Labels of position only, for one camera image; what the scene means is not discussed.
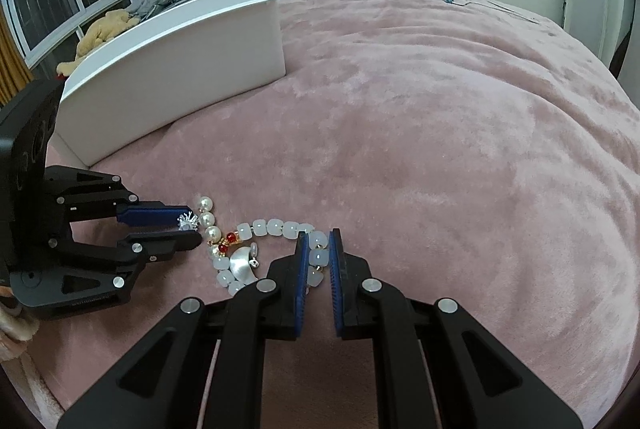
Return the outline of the silver pearl shell earring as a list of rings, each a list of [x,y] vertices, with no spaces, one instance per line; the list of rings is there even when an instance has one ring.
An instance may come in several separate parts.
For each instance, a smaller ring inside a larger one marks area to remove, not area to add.
[[[250,285],[257,281],[254,270],[259,262],[254,250],[250,247],[240,247],[229,258],[229,270],[234,279],[242,285]]]

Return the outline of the silver flower brooch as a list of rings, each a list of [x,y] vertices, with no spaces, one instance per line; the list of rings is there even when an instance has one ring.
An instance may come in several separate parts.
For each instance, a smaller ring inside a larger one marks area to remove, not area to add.
[[[178,216],[178,227],[182,231],[196,231],[199,226],[200,220],[198,219],[198,216],[191,210],[183,212]]]

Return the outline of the white plastic storage box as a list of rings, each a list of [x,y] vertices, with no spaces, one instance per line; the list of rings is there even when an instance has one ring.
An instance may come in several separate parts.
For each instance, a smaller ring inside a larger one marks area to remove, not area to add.
[[[163,126],[282,78],[280,0],[190,0],[91,52],[65,82],[51,146],[89,168]]]

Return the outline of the yellow plush toy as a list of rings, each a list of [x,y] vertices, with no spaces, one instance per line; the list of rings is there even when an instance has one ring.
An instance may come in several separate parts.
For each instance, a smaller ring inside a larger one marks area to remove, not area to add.
[[[82,61],[94,50],[122,33],[134,28],[140,22],[140,18],[132,16],[126,10],[108,11],[105,15],[93,22],[84,37],[76,46],[75,59],[71,62],[58,63],[56,66],[56,77],[66,79],[73,74],[73,71]]]

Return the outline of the pink fuzzy bed blanket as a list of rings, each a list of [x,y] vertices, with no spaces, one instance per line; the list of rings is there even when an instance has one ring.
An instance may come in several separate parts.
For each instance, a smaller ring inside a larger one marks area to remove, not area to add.
[[[594,427],[639,362],[639,111],[550,20],[484,0],[280,0],[285,76],[100,163],[217,221],[339,229],[459,301]]]

